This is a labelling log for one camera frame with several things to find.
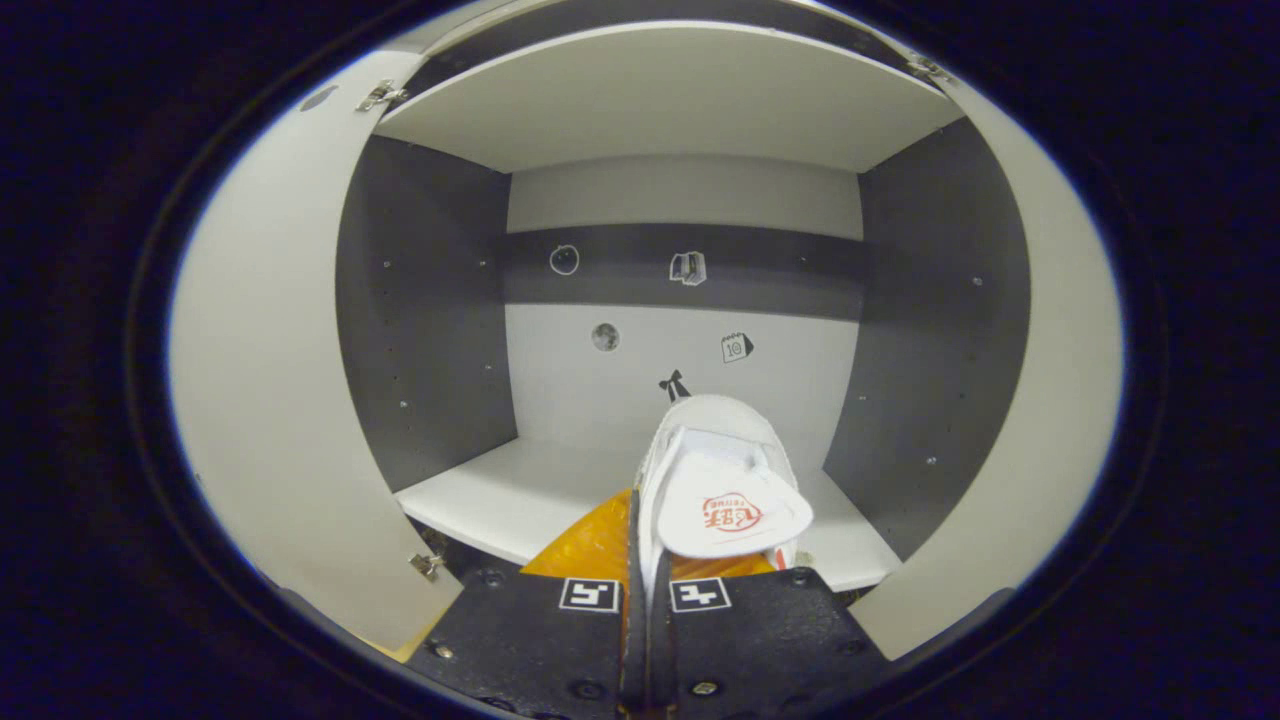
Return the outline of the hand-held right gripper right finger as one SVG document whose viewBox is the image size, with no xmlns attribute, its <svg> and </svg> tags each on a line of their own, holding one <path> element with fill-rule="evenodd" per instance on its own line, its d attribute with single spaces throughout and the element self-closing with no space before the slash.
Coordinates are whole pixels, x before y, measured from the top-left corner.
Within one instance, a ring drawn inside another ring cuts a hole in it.
<svg viewBox="0 0 1280 720">
<path fill-rule="evenodd" d="M 663 555 L 648 624 L 650 719 L 824 717 L 890 661 L 810 568 L 676 580 Z"/>
</svg>

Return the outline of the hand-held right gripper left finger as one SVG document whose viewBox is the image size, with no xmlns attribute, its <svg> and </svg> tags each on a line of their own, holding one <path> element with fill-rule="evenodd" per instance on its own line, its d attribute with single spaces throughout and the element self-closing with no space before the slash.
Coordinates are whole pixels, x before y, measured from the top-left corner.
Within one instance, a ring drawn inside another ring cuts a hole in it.
<svg viewBox="0 0 1280 720">
<path fill-rule="evenodd" d="M 530 719 L 635 719 L 646 628 L 634 598 L 634 495 L 586 512 L 521 568 L 479 564 L 410 667 Z"/>
</svg>

